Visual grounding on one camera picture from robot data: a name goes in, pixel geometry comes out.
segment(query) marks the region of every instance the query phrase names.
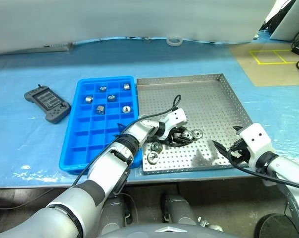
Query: blue ice cube tray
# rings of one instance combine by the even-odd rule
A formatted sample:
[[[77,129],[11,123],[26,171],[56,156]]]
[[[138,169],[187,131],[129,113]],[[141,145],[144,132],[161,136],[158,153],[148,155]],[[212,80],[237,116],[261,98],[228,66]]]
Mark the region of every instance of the blue ice cube tray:
[[[124,84],[130,85],[124,90]],[[108,96],[115,101],[109,102]],[[92,96],[92,103],[86,97]],[[104,115],[96,112],[98,105],[105,107]],[[131,112],[123,113],[122,108],[130,106]],[[65,140],[62,147],[59,167],[70,174],[77,175],[82,169],[120,134],[121,125],[128,125],[139,115],[134,79],[131,76],[110,78],[89,78],[78,82],[69,116]],[[142,162],[142,152],[135,156],[131,167]]]

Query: floor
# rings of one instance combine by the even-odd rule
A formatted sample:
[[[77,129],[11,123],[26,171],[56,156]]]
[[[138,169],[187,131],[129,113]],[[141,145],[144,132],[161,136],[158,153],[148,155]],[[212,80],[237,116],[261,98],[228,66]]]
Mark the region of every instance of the floor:
[[[0,190],[0,206],[19,205],[43,191],[46,189]],[[54,189],[22,208],[0,211],[0,232],[20,224],[63,191],[63,188]],[[265,187],[257,178],[128,186],[124,192],[134,198],[140,223],[160,223],[161,195],[180,193],[197,217],[220,225],[225,232],[241,238],[252,238],[257,221],[269,213],[283,213],[286,202],[276,187]]]

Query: table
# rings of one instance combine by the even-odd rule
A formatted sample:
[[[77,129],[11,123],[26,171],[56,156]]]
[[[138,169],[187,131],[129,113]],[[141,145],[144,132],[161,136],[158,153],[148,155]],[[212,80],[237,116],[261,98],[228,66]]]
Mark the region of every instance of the table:
[[[260,34],[258,42],[267,41]],[[27,102],[25,92],[47,85],[72,102],[79,79],[136,78],[223,73],[253,122],[261,123],[280,155],[299,161],[299,86],[255,87],[225,44],[113,39],[77,44],[73,51],[0,56],[0,187],[70,186],[75,176],[58,167],[68,117],[58,124]],[[143,175],[132,169],[128,183],[227,179],[236,169]]]

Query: stainless steel tray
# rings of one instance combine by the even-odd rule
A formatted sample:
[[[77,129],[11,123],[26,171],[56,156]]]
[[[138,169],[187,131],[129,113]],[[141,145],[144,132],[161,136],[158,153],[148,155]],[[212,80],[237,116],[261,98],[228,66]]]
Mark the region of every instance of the stainless steel tray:
[[[234,125],[252,123],[242,104],[223,74],[197,76],[140,78],[137,81],[140,115],[162,112],[172,106],[174,97],[181,94],[179,107],[188,119],[189,130],[199,128],[203,138],[188,146],[163,146],[156,165],[147,162],[150,144],[143,146],[145,174],[210,170],[230,167],[226,158],[217,152],[211,140],[229,147],[237,140]]]

